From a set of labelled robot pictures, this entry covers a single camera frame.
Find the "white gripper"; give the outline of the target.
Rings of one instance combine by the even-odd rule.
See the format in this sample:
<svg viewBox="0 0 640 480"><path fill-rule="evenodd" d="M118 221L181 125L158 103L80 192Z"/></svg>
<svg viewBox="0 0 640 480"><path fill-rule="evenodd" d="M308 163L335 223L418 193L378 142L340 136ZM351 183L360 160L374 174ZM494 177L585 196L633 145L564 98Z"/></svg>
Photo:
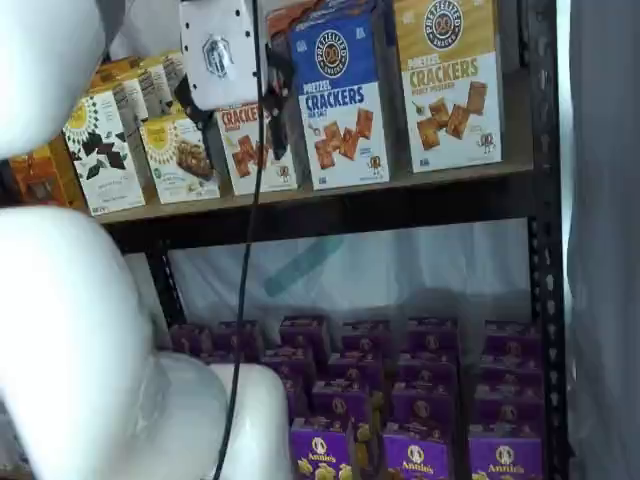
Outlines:
<svg viewBox="0 0 640 480"><path fill-rule="evenodd" d="M213 112L255 103L261 81L261 3L244 0L200 0L179 3L183 65L188 82L174 89L186 116L201 131ZM265 45L267 86L263 97L269 114L267 140L274 159L288 149L283 120L291 93L294 65L282 52Z"/></svg>

